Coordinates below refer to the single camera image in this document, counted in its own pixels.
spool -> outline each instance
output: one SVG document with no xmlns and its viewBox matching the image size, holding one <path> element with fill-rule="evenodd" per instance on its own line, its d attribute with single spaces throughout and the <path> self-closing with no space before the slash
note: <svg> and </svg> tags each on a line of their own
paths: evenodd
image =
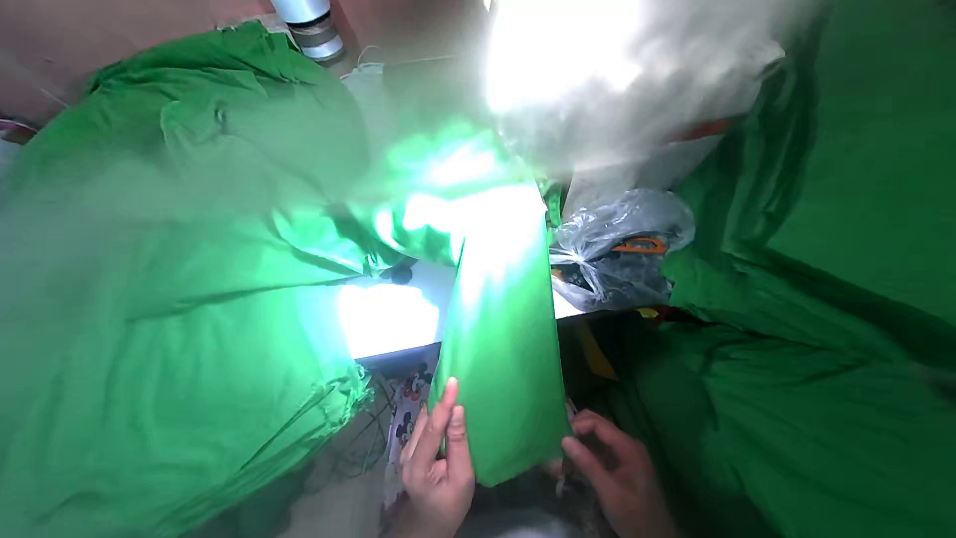
<svg viewBox="0 0 956 538">
<path fill-rule="evenodd" d="M 272 5 L 305 56 L 327 62 L 345 51 L 332 22 L 329 0 L 272 0 Z"/>
</svg>

finger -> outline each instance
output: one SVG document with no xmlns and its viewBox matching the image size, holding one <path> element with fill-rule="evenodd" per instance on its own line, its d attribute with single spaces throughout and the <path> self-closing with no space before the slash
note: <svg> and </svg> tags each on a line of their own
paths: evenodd
<svg viewBox="0 0 956 538">
<path fill-rule="evenodd" d="M 422 402 L 422 409 L 419 411 L 419 417 L 415 419 L 415 429 L 412 431 L 412 438 L 409 439 L 405 444 L 405 448 L 402 449 L 402 453 L 399 456 L 400 463 L 405 464 L 411 459 L 412 454 L 415 454 L 415 446 L 418 445 L 419 439 L 422 438 L 422 432 L 427 425 L 428 406 Z"/>
<path fill-rule="evenodd" d="M 571 421 L 575 435 L 594 434 L 611 448 L 622 462 L 643 458 L 639 442 L 618 429 L 610 420 L 593 411 L 582 411 Z"/>
<path fill-rule="evenodd" d="M 574 437 L 565 437 L 561 440 L 561 449 L 568 455 L 568 459 L 575 465 L 575 468 L 591 483 L 601 499 L 617 493 L 618 486 L 611 475 L 579 440 Z"/>
<path fill-rule="evenodd" d="M 541 467 L 553 479 L 559 479 L 564 474 L 564 460 L 548 460 Z"/>
<path fill-rule="evenodd" d="M 455 406 L 451 410 L 451 419 L 445 431 L 445 450 L 448 460 L 448 478 L 456 483 L 468 483 L 474 480 L 471 467 L 471 453 L 468 450 L 468 437 L 465 431 L 465 408 Z"/>
<path fill-rule="evenodd" d="M 442 447 L 442 437 L 445 436 L 445 428 L 448 427 L 448 421 L 451 419 L 451 408 L 455 406 L 457 397 L 458 380 L 449 377 L 445 381 L 442 399 L 435 404 L 435 409 L 431 410 L 428 424 L 423 428 L 422 436 L 419 438 L 418 445 L 415 446 L 415 453 L 409 461 L 413 472 L 418 476 L 424 476 L 435 462 L 435 457 L 438 456 L 438 449 Z"/>
</svg>

wall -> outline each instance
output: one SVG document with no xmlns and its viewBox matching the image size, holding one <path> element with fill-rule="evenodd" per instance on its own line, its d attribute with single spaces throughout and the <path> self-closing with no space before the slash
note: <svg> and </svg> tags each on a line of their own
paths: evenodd
<svg viewBox="0 0 956 538">
<path fill-rule="evenodd" d="M 0 113 L 43 124 L 103 65 L 270 11 L 269 0 L 0 0 Z"/>
</svg>

orange object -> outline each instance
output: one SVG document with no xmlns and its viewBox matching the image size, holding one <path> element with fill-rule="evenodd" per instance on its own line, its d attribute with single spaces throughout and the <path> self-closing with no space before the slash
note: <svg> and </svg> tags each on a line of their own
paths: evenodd
<svg viewBox="0 0 956 538">
<path fill-rule="evenodd" d="M 641 254 L 663 254 L 667 252 L 667 245 L 656 237 L 630 237 L 623 244 L 611 250 L 619 252 L 640 252 Z"/>
</svg>

cartoon print cloth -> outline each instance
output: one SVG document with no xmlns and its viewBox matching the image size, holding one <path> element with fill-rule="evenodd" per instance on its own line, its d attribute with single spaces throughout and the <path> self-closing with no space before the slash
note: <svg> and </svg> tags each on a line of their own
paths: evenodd
<svg viewBox="0 0 956 538">
<path fill-rule="evenodd" d="M 423 403 L 428 401 L 431 392 L 431 380 L 435 375 L 438 362 L 438 347 L 426 347 L 408 368 L 408 374 L 393 382 L 395 396 L 392 408 L 392 425 L 388 429 L 388 448 L 385 454 L 385 487 L 382 504 L 388 509 L 402 494 L 402 471 L 399 469 L 399 456 L 405 443 L 415 431 L 415 420 Z"/>
</svg>

